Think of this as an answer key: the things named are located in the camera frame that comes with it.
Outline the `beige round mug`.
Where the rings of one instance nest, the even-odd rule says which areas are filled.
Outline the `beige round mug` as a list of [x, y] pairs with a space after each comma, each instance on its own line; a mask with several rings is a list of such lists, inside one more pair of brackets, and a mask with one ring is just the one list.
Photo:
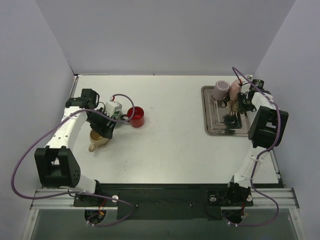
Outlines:
[[90, 145], [88, 147], [88, 151], [93, 153], [95, 150], [99, 148], [104, 148], [109, 142], [109, 138], [102, 137], [100, 134], [91, 130], [89, 133]]

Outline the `green speckled mug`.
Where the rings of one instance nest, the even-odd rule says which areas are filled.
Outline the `green speckled mug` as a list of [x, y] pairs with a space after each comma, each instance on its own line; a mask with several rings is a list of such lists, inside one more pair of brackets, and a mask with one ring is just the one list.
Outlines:
[[[118, 112], [115, 112], [113, 115], [112, 115], [112, 119], [114, 120], [117, 120], [117, 121], [123, 121], [123, 112], [120, 110]], [[121, 126], [121, 123], [118, 123], [118, 122], [114, 122], [114, 128], [119, 128]]]

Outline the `purple mug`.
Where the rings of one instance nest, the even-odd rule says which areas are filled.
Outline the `purple mug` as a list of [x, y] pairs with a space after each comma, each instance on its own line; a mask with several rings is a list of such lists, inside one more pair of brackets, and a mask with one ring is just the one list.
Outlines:
[[230, 84], [227, 81], [219, 80], [216, 82], [212, 90], [212, 97], [218, 101], [222, 101], [228, 94]]

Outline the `red mug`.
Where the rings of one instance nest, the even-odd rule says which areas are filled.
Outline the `red mug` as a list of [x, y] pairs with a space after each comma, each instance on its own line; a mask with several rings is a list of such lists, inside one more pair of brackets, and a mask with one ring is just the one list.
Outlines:
[[144, 125], [145, 123], [145, 112], [144, 110], [139, 107], [139, 106], [135, 106], [134, 108], [130, 108], [126, 114], [123, 114], [121, 116], [122, 120], [127, 120], [129, 117], [131, 117], [131, 115], [133, 115], [133, 117], [128, 121], [130, 123], [130, 125], [134, 128], [140, 128]]

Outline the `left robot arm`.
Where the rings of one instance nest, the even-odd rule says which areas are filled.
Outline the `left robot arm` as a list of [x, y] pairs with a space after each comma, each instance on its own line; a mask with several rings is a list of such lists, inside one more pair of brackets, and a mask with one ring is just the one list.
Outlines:
[[44, 148], [34, 153], [40, 183], [45, 188], [65, 188], [85, 194], [92, 206], [99, 205], [103, 193], [98, 181], [81, 173], [73, 154], [76, 139], [85, 122], [104, 140], [111, 140], [116, 122], [122, 113], [122, 105], [109, 100], [98, 107], [100, 96], [91, 88], [84, 88], [79, 97], [71, 97], [65, 103], [62, 125]]

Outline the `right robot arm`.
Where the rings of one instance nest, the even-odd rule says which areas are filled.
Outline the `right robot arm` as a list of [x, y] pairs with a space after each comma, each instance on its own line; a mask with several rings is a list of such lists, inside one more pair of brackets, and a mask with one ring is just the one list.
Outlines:
[[237, 94], [237, 105], [240, 113], [256, 113], [248, 131], [251, 147], [223, 192], [224, 201], [230, 205], [248, 198], [260, 165], [265, 156], [280, 144], [289, 118], [289, 113], [280, 110], [271, 93], [264, 90], [263, 80], [253, 79], [249, 84], [247, 92]]

